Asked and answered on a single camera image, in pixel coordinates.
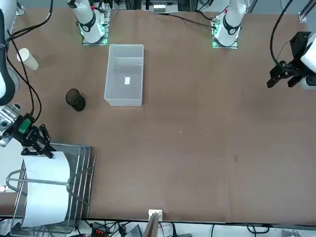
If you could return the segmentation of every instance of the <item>brown tabletop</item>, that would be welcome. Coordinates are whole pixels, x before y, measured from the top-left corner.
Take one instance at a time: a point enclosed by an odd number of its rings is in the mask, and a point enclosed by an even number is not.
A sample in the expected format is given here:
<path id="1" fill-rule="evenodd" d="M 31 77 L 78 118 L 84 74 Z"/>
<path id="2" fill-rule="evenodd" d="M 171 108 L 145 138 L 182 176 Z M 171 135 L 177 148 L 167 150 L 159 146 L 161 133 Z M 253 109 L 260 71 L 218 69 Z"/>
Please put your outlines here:
<path id="1" fill-rule="evenodd" d="M 46 15 L 27 9 L 16 29 Z M 230 50 L 212 49 L 207 28 L 119 11 L 109 44 L 144 45 L 142 107 L 104 100 L 108 46 L 82 46 L 70 9 L 55 8 L 48 24 L 16 41 L 39 62 L 28 70 L 43 104 L 37 125 L 53 142 L 90 145 L 97 155 L 90 217 L 146 219 L 162 209 L 165 220 L 316 224 L 316 93 L 286 81 L 267 89 L 277 17 L 246 15 L 239 49 Z M 275 54 L 304 27 L 285 15 Z M 22 72 L 13 47 L 9 56 Z M 288 45 L 281 58 L 291 59 Z M 86 98 L 81 113 L 65 102 L 71 88 Z M 29 112 L 24 84 L 14 101 Z"/>

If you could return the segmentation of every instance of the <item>white label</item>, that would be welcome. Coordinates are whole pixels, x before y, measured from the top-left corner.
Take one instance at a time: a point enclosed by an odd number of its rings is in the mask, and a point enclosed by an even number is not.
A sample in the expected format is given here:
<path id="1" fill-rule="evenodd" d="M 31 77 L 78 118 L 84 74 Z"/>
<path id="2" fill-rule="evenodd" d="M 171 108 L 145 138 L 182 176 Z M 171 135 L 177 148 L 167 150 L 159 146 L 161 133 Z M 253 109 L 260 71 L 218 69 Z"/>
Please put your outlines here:
<path id="1" fill-rule="evenodd" d="M 129 82 L 130 82 L 130 77 L 125 77 L 125 85 L 129 85 Z"/>

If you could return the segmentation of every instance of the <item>clear plastic bin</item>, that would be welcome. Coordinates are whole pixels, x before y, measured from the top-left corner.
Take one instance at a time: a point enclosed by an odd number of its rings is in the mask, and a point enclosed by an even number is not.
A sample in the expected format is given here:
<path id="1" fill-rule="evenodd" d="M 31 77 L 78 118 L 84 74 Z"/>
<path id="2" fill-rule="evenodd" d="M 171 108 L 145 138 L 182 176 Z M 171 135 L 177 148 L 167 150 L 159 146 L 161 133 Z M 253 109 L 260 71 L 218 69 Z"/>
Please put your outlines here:
<path id="1" fill-rule="evenodd" d="M 144 46 L 111 44 L 104 99 L 112 106 L 141 106 Z"/>

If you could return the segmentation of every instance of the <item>wire basket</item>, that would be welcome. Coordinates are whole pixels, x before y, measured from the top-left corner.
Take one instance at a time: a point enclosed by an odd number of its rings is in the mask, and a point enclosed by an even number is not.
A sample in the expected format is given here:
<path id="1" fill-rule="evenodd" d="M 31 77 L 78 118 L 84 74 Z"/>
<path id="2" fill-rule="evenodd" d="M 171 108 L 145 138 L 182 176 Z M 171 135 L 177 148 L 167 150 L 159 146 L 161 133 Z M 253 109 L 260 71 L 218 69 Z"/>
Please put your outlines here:
<path id="1" fill-rule="evenodd" d="M 28 180 L 26 178 L 26 169 L 24 163 L 22 169 L 11 172 L 6 184 L 9 188 L 15 190 L 18 195 L 14 206 L 14 215 L 11 223 L 10 234 L 17 237 L 37 237 L 37 236 L 52 236 L 64 237 L 77 227 L 82 215 L 89 216 L 89 206 L 91 198 L 91 185 L 95 167 L 94 157 L 90 160 L 89 146 L 77 146 L 52 143 L 51 146 L 65 154 L 69 167 L 70 178 L 68 182 L 55 182 L 46 180 Z M 18 179 L 11 176 L 20 173 Z M 18 181 L 18 186 L 13 187 L 10 181 Z M 25 206 L 27 201 L 27 185 L 26 182 L 45 183 L 53 185 L 64 185 L 69 193 L 68 211 L 65 221 L 56 224 L 38 226 L 38 227 L 22 227 L 20 219 L 24 217 Z"/>

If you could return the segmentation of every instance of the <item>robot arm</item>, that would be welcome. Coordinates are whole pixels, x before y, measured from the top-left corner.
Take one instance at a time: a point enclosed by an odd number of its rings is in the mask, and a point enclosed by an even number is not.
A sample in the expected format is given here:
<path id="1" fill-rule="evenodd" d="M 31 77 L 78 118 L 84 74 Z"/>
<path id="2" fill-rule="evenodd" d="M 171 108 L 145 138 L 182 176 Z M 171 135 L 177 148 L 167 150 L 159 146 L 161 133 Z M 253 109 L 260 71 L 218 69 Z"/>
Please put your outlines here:
<path id="1" fill-rule="evenodd" d="M 12 29 L 16 4 L 16 0 L 0 1 L 0 108 L 10 103 L 18 88 L 17 75 L 6 66 L 7 30 Z"/>
<path id="2" fill-rule="evenodd" d="M 104 35 L 102 25 L 104 24 L 104 14 L 97 9 L 92 10 L 88 0 L 67 0 L 79 22 L 81 33 L 88 43 L 98 42 Z"/>
<path id="3" fill-rule="evenodd" d="M 223 11 L 218 16 L 220 26 L 214 37 L 221 45 L 231 46 L 235 43 L 246 10 L 247 7 L 244 0 L 230 0 L 227 11 Z"/>
<path id="4" fill-rule="evenodd" d="M 53 157 L 50 136 L 45 125 L 36 127 L 30 114 L 20 115 L 20 106 L 10 104 L 19 87 L 17 74 L 6 65 L 8 33 L 16 11 L 16 0 L 0 0 L 0 146 L 5 147 L 12 138 L 24 147 L 22 155 Z"/>
<path id="5" fill-rule="evenodd" d="M 316 89 L 316 31 L 298 32 L 290 40 L 293 60 L 289 63 L 281 61 L 291 72 L 276 65 L 270 71 L 271 79 L 267 82 L 268 88 L 275 86 L 279 80 L 290 78 L 288 87 L 300 84 L 303 89 Z"/>

